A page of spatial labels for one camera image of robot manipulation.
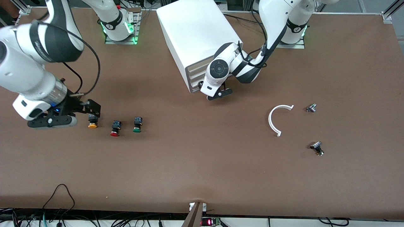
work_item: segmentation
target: white box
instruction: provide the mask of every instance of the white box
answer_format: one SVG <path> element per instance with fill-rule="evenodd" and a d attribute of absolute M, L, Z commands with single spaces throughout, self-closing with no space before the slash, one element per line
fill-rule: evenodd
<path fill-rule="evenodd" d="M 214 0 L 179 0 L 158 8 L 157 15 L 189 92 L 199 90 L 198 82 L 219 47 L 242 44 Z"/>

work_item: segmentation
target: black cable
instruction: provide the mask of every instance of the black cable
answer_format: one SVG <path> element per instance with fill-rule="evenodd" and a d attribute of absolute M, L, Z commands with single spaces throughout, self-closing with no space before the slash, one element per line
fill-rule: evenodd
<path fill-rule="evenodd" d="M 95 215 L 95 212 L 94 212 L 94 211 L 93 211 L 93 214 L 94 214 L 95 219 L 97 220 L 98 227 L 101 227 L 100 222 L 98 221 L 97 215 Z"/>
<path fill-rule="evenodd" d="M 84 217 L 84 216 L 82 216 L 82 215 L 70 215 L 71 217 L 76 217 L 76 216 L 81 216 L 81 217 Z M 85 221 L 90 221 L 95 227 L 98 227 L 92 220 L 90 220 L 90 219 L 87 219 L 86 218 L 86 220 Z"/>
<path fill-rule="evenodd" d="M 135 3 L 134 1 L 130 1 L 130 0 L 124 0 L 124 1 L 125 1 L 125 2 L 128 2 L 129 4 L 133 4 L 133 5 L 140 6 L 141 8 L 146 8 L 146 7 L 144 7 L 144 6 L 140 5 L 140 4 Z"/>
<path fill-rule="evenodd" d="M 135 24 L 141 22 L 141 21 L 143 20 L 143 18 L 145 18 L 145 17 L 150 13 L 150 11 L 153 9 L 153 5 L 154 5 L 154 3 L 153 3 L 153 4 L 150 4 L 150 9 L 147 11 L 146 15 L 144 15 L 144 16 L 142 16 L 142 18 L 140 18 L 140 20 L 139 20 L 138 22 L 133 22 L 133 23 L 131 23 L 131 24 L 132 24 L 132 25 L 135 25 Z"/>
<path fill-rule="evenodd" d="M 260 63 L 258 63 L 258 64 L 256 64 L 256 65 L 252 64 L 252 63 L 250 62 L 250 61 L 252 60 L 252 58 L 251 58 L 251 59 L 248 59 L 248 58 L 247 58 L 248 56 L 247 56 L 247 57 L 244 57 L 243 51 L 242 51 L 242 49 L 241 49 L 240 41 L 238 41 L 237 45 L 238 45 L 238 51 L 240 52 L 241 57 L 243 58 L 243 60 L 247 62 L 247 65 L 250 65 L 250 66 L 253 66 L 253 67 L 256 67 L 256 68 L 265 68 L 265 67 L 267 66 L 266 63 L 264 63 L 262 66 L 260 66 L 260 64 L 262 63 L 262 61 L 264 60 L 264 58 L 262 59 L 262 61 L 261 61 Z"/>
<path fill-rule="evenodd" d="M 124 5 L 125 8 L 128 8 L 121 0 L 119 0 L 119 2 Z"/>
<path fill-rule="evenodd" d="M 67 213 L 68 211 L 70 211 L 71 209 L 73 209 L 73 207 L 74 207 L 75 204 L 76 204 L 76 202 L 74 201 L 73 196 L 70 194 L 69 188 L 68 188 L 65 184 L 59 184 L 58 186 L 56 186 L 55 190 L 53 191 L 53 194 L 50 196 L 50 198 L 48 199 L 48 201 L 42 206 L 42 209 L 44 209 L 45 206 L 48 204 L 48 202 L 53 198 L 53 196 L 55 195 L 55 193 L 56 193 L 57 189 L 59 188 L 59 186 L 64 186 L 64 187 L 66 188 L 67 193 L 69 194 L 70 198 L 71 198 L 72 201 L 73 201 L 72 207 L 71 207 L 69 210 L 65 211 L 65 212 L 61 215 L 61 218 L 62 218 L 63 215 L 66 214 L 66 213 Z"/>
<path fill-rule="evenodd" d="M 259 50 L 261 50 L 261 48 L 258 48 L 256 50 L 253 50 L 253 51 L 249 52 L 248 55 L 251 55 L 251 54 L 253 54 L 253 53 L 255 53 L 255 52 L 259 51 Z"/>
<path fill-rule="evenodd" d="M 259 27 L 261 28 L 262 33 L 264 34 L 264 39 L 265 39 L 265 41 L 264 41 L 264 45 L 263 45 L 263 46 L 264 46 L 265 48 L 267 48 L 267 33 L 265 32 L 265 29 L 264 29 L 264 27 L 262 26 L 262 23 L 260 23 L 260 22 L 258 21 L 258 19 L 256 18 L 256 16 L 254 15 L 254 11 L 251 11 L 251 15 L 253 16 L 253 18 L 255 19 L 256 23 L 257 23 L 257 24 L 259 25 Z M 243 58 L 244 61 L 247 62 L 247 64 L 248 64 L 249 66 L 253 66 L 253 67 L 257 67 L 257 68 L 265 68 L 265 67 L 267 66 L 266 63 L 264 63 L 264 64 L 261 66 L 262 62 L 264 61 L 264 58 L 261 60 L 260 63 L 255 64 L 255 65 L 250 62 L 252 59 L 248 59 L 248 55 L 250 55 L 250 54 L 252 54 L 252 53 L 254 53 L 254 52 L 259 51 L 260 48 L 251 51 L 251 52 L 247 55 L 247 57 L 244 57 L 243 52 L 242 52 L 242 49 L 241 49 L 240 41 L 238 42 L 237 45 L 238 45 L 238 50 L 239 50 L 239 52 L 240 52 L 240 54 L 241 54 L 241 57 Z"/>
<path fill-rule="evenodd" d="M 46 11 L 45 14 L 43 14 L 40 18 L 38 18 L 37 20 L 41 21 L 43 19 L 45 19 L 45 17 L 47 17 L 49 15 L 49 11 Z"/>
<path fill-rule="evenodd" d="M 331 220 L 330 220 L 329 218 L 327 218 L 327 217 L 326 217 L 326 219 L 327 219 L 328 222 L 325 222 L 325 221 L 321 220 L 320 217 L 318 217 L 318 220 L 319 220 L 321 223 L 326 224 L 326 225 L 331 225 L 331 227 L 334 227 L 334 225 L 335 225 L 335 226 L 341 226 L 341 227 L 345 227 L 345 226 L 348 226 L 348 225 L 349 225 L 349 220 L 348 220 L 348 219 L 346 220 L 347 223 L 346 223 L 346 224 L 343 224 L 343 225 L 332 223 Z"/>
<path fill-rule="evenodd" d="M 248 21 L 248 22 L 251 22 L 251 23 L 262 24 L 262 23 L 260 23 L 260 22 L 248 20 L 248 19 L 241 18 L 241 17 L 236 17 L 236 16 L 233 16 L 233 15 L 230 15 L 230 14 L 224 14 L 224 15 L 227 16 L 227 17 L 237 18 L 237 19 L 240 19 L 240 20 L 243 20 L 243 21 Z"/>
<path fill-rule="evenodd" d="M 264 41 L 264 47 L 267 48 L 267 40 L 268 40 L 268 39 L 267 39 L 267 33 L 265 32 L 265 29 L 264 29 L 264 27 L 262 26 L 262 23 L 259 23 L 258 19 L 255 17 L 254 11 L 251 11 L 251 15 L 253 16 L 254 20 L 258 23 L 259 27 L 260 27 L 261 30 L 262 30 L 262 33 L 264 33 L 264 39 L 265 39 L 265 41 Z"/>
<path fill-rule="evenodd" d="M 141 227 L 143 227 L 143 226 L 145 225 L 145 220 L 142 219 L 142 221 L 143 221 L 143 224 L 142 224 Z"/>
<path fill-rule="evenodd" d="M 222 222 L 222 220 L 220 220 L 220 219 L 219 219 L 219 222 L 220 222 L 220 225 L 221 225 L 222 227 L 229 227 L 229 226 L 226 225 L 224 222 Z"/>
<path fill-rule="evenodd" d="M 55 219 L 56 219 L 56 217 L 57 217 L 57 215 L 59 214 L 59 212 L 62 210 L 62 208 L 59 208 L 58 210 L 57 210 L 57 213 L 55 214 L 55 216 L 53 217 L 53 219 L 49 219 L 49 223 L 52 223 Z"/>
<path fill-rule="evenodd" d="M 100 73 L 101 73 L 100 58 L 98 57 L 98 55 L 97 55 L 97 53 L 95 52 L 95 50 L 90 46 L 90 44 L 88 44 L 88 43 L 87 43 L 86 41 L 84 41 L 82 38 L 78 37 L 76 34 L 74 34 L 73 32 L 71 32 L 71 31 L 69 31 L 69 30 L 66 30 L 66 29 L 64 29 L 64 28 L 62 28 L 62 27 L 59 27 L 59 26 L 57 26 L 57 25 L 48 24 L 48 23 L 44 23 L 44 22 L 41 22 L 41 21 L 38 21 L 38 23 L 41 24 L 41 25 L 47 25 L 47 26 L 55 27 L 55 28 L 57 28 L 57 29 L 60 29 L 60 30 L 62 30 L 62 31 L 65 31 L 65 32 L 69 33 L 70 35 L 74 36 L 75 38 L 77 38 L 78 40 L 80 40 L 81 42 L 83 42 L 83 43 L 92 51 L 92 53 L 94 54 L 95 58 L 97 59 L 97 64 L 98 64 L 97 77 L 95 78 L 95 82 L 94 82 L 93 86 L 90 88 L 90 90 L 87 91 L 87 92 L 84 92 L 83 94 L 84 94 L 84 95 L 87 95 L 87 94 L 89 94 L 90 92 L 92 92 L 92 90 L 93 90 L 93 89 L 95 88 L 95 86 L 97 85 L 97 82 L 98 82 L 98 79 L 99 79 Z"/>
<path fill-rule="evenodd" d="M 72 69 L 66 62 L 63 62 L 63 64 L 70 69 L 74 74 L 76 74 L 76 76 L 79 78 L 80 80 L 80 86 L 78 87 L 77 91 L 75 92 L 75 94 L 77 94 L 78 91 L 80 91 L 81 87 L 83 86 L 83 78 L 81 78 L 81 76 L 74 70 Z"/>

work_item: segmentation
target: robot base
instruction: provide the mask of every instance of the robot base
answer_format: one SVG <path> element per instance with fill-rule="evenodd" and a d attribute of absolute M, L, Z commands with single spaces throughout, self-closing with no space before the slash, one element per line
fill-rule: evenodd
<path fill-rule="evenodd" d="M 114 41 L 105 35 L 105 44 L 122 44 L 122 45 L 136 45 L 139 38 L 140 23 L 142 18 L 142 11 L 139 13 L 128 12 L 127 28 L 131 34 L 124 40 Z"/>

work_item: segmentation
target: black band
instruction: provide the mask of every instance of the black band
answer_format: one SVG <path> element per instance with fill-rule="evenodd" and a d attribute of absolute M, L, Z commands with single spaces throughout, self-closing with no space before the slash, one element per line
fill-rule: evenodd
<path fill-rule="evenodd" d="M 299 33 L 301 30 L 304 29 L 304 27 L 306 27 L 307 22 L 304 25 L 297 25 L 292 23 L 289 18 L 288 21 L 286 22 L 286 26 L 288 26 L 288 28 L 291 29 L 292 33 Z"/>
<path fill-rule="evenodd" d="M 243 60 L 243 61 L 236 67 L 236 69 L 234 69 L 234 70 L 231 72 L 231 74 L 232 74 L 233 76 L 236 76 L 237 74 L 239 74 L 239 73 L 241 72 L 242 69 L 244 69 L 244 67 L 245 67 L 247 64 L 248 64 L 248 62 Z"/>
<path fill-rule="evenodd" d="M 32 46 L 34 47 L 35 51 L 47 62 L 55 62 L 45 51 L 45 48 L 41 44 L 38 35 L 38 26 L 39 23 L 37 20 L 32 21 L 31 27 L 29 28 L 29 37 L 31 38 Z"/>
<path fill-rule="evenodd" d="M 111 22 L 104 22 L 104 21 L 102 21 L 102 20 L 100 20 L 100 21 L 101 21 L 101 23 L 103 24 L 103 26 L 104 26 L 106 29 L 108 29 L 108 30 L 115 30 L 115 27 L 116 27 L 119 23 L 121 23 L 121 21 L 122 21 L 122 12 L 119 11 L 118 17 L 117 17 L 115 20 L 111 21 Z"/>

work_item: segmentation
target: metal component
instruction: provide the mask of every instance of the metal component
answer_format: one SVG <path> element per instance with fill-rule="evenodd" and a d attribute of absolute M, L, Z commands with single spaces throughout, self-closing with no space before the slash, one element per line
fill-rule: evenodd
<path fill-rule="evenodd" d="M 277 133 L 277 137 L 280 137 L 280 134 L 281 134 L 282 132 L 279 131 L 279 130 L 274 126 L 274 124 L 272 123 L 272 113 L 274 112 L 274 110 L 276 110 L 276 109 L 278 109 L 278 108 L 283 108 L 283 109 L 291 110 L 293 107 L 294 107 L 294 105 L 291 105 L 291 106 L 288 106 L 288 105 L 279 105 L 279 106 L 275 106 L 275 107 L 271 110 L 271 112 L 269 113 L 269 116 L 268 116 L 269 126 L 271 126 L 272 130 Z"/>
<path fill-rule="evenodd" d="M 189 211 L 191 211 L 191 209 L 192 209 L 192 207 L 195 205 L 195 203 L 189 203 Z M 203 209 L 202 209 L 202 211 L 203 212 L 206 212 L 206 203 L 204 203 L 203 204 L 203 207 L 202 207 Z"/>
<path fill-rule="evenodd" d="M 359 4 L 360 12 L 366 13 L 365 4 L 363 3 L 363 0 L 358 0 L 358 4 Z"/>
<path fill-rule="evenodd" d="M 287 43 L 283 43 L 280 42 L 276 48 L 287 48 L 287 49 L 304 49 L 304 39 L 303 37 L 300 38 L 300 40 L 297 43 L 294 44 L 287 44 Z"/>
<path fill-rule="evenodd" d="M 121 130 L 122 122 L 115 120 L 112 123 L 112 131 L 110 133 L 110 136 L 113 137 L 118 137 L 119 136 L 119 130 Z"/>
<path fill-rule="evenodd" d="M 18 9 L 20 14 L 28 15 L 31 12 L 31 7 L 25 4 L 23 0 L 11 0 Z"/>
<path fill-rule="evenodd" d="M 306 108 L 306 111 L 314 113 L 316 111 L 316 106 L 317 106 L 317 104 L 313 103 L 309 107 Z"/>
<path fill-rule="evenodd" d="M 56 106 L 61 103 L 67 94 L 67 87 L 60 80 L 55 78 L 55 85 L 50 93 L 42 98 L 42 101 L 49 103 L 51 106 Z"/>
<path fill-rule="evenodd" d="M 254 0 L 243 0 L 243 10 L 251 11 L 253 8 Z"/>
<path fill-rule="evenodd" d="M 181 227 L 200 227 L 202 212 L 206 212 L 206 204 L 201 202 L 190 203 L 189 208 L 191 211 L 187 215 L 187 218 L 185 218 Z"/>
<path fill-rule="evenodd" d="M 97 128 L 98 125 L 98 117 L 94 114 L 89 114 L 88 115 L 88 121 L 90 122 L 90 124 L 88 125 L 89 128 Z"/>
<path fill-rule="evenodd" d="M 400 7 L 404 5 L 404 0 L 396 0 L 394 1 L 385 11 L 382 12 L 383 19 L 391 17 L 395 12 L 397 12 Z"/>
<path fill-rule="evenodd" d="M 27 125 L 30 128 L 46 129 L 46 128 L 62 128 L 74 126 L 77 124 L 77 119 L 74 116 L 53 116 L 43 113 L 32 121 L 28 121 Z"/>
<path fill-rule="evenodd" d="M 318 156 L 323 156 L 324 151 L 321 149 L 320 145 L 321 145 L 321 142 L 319 141 L 319 142 L 312 144 L 310 146 L 310 148 L 316 150 Z"/>
<path fill-rule="evenodd" d="M 324 3 L 320 3 L 316 8 L 316 12 L 322 12 L 327 5 Z"/>
<path fill-rule="evenodd" d="M 135 127 L 133 128 L 133 132 L 141 132 L 141 126 L 143 125 L 143 118 L 135 117 L 133 124 L 135 125 Z"/>
<path fill-rule="evenodd" d="M 76 94 L 71 94 L 71 95 L 69 95 L 70 97 L 81 97 L 81 96 L 83 96 L 84 95 L 84 93 L 76 93 Z"/>

